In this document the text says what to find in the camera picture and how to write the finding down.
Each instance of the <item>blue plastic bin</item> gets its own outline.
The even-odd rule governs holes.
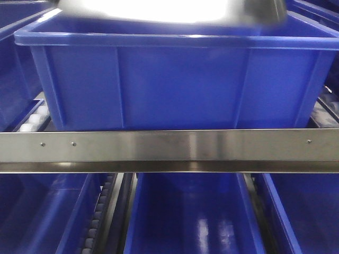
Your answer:
[[[264,254],[241,174],[139,174],[124,254]]]
[[[32,53],[15,45],[13,33],[50,7],[47,1],[0,2],[0,131],[42,90]]]
[[[294,11],[293,8],[291,8],[295,3],[298,3],[299,0],[286,0],[286,5],[288,10]],[[319,7],[331,10],[333,12],[339,12],[339,6],[336,4],[330,2],[330,0],[304,0],[303,2],[310,3],[317,5]]]
[[[305,127],[339,34],[98,21],[55,10],[16,32],[59,130]]]
[[[339,252],[339,175],[263,174],[258,192],[280,253]]]
[[[95,174],[1,174],[0,253],[80,253],[99,192]]]
[[[301,0],[295,0],[290,9],[316,20],[329,28],[339,31],[339,11],[333,12]],[[326,85],[339,95],[339,55],[335,57],[328,73]]]

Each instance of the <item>stainless steel rail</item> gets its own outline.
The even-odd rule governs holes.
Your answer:
[[[0,133],[1,173],[339,172],[339,129]]]

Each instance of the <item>bin rim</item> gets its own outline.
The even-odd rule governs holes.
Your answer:
[[[106,34],[37,32],[39,26],[55,19],[62,10],[55,9],[37,21],[17,30],[15,43],[20,46],[99,46],[99,47],[208,47],[249,49],[339,50],[339,32],[300,14],[288,15],[328,34],[328,37],[284,37],[261,35],[196,34]]]

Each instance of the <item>metal frame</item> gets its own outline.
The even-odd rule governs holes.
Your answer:
[[[339,172],[339,129],[0,133],[1,173]]]

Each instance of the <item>white roller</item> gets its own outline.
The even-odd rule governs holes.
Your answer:
[[[48,106],[46,105],[39,106],[36,111],[36,114],[43,115],[43,116],[49,116]]]
[[[28,118],[28,123],[34,124],[34,125],[42,125],[45,121],[45,116],[40,114],[31,114],[30,118]]]
[[[336,112],[339,113],[339,102],[330,102],[329,106]]]
[[[34,132],[38,130],[38,126],[32,123],[24,123],[21,125],[19,132]]]

